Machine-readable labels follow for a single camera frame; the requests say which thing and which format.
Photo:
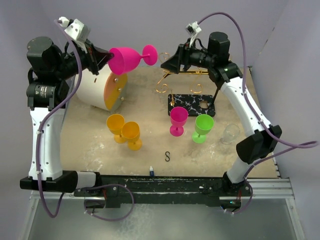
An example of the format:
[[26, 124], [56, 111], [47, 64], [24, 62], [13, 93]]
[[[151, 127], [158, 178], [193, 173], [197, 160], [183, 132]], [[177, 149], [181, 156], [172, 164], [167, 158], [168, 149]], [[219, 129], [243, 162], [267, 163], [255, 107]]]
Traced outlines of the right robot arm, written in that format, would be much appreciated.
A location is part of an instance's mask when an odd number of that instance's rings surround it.
[[229, 60], [230, 40], [223, 32], [209, 35], [207, 48], [198, 49], [187, 41], [179, 44], [175, 54], [161, 63], [161, 68], [174, 74], [187, 71], [191, 66], [207, 69], [209, 79], [229, 100], [244, 129], [245, 139], [236, 145], [237, 159], [224, 174], [222, 190], [228, 196], [240, 190], [250, 167], [270, 154], [277, 145], [272, 136], [279, 138], [282, 129], [260, 111], [239, 67]]

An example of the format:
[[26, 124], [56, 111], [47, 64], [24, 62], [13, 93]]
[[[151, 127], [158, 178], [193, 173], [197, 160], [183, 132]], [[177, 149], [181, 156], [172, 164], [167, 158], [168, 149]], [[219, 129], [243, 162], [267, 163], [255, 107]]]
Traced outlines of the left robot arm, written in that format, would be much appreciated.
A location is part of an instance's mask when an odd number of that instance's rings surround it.
[[44, 192], [72, 193], [85, 188], [91, 196], [103, 191], [98, 172], [64, 170], [61, 164], [61, 131], [67, 103], [72, 97], [67, 80], [81, 77], [87, 69], [98, 75], [113, 53], [95, 47], [89, 40], [81, 49], [74, 41], [73, 52], [62, 52], [47, 36], [39, 36], [27, 44], [31, 64], [26, 90], [27, 106], [32, 119], [32, 160], [28, 175], [20, 180], [20, 188]]

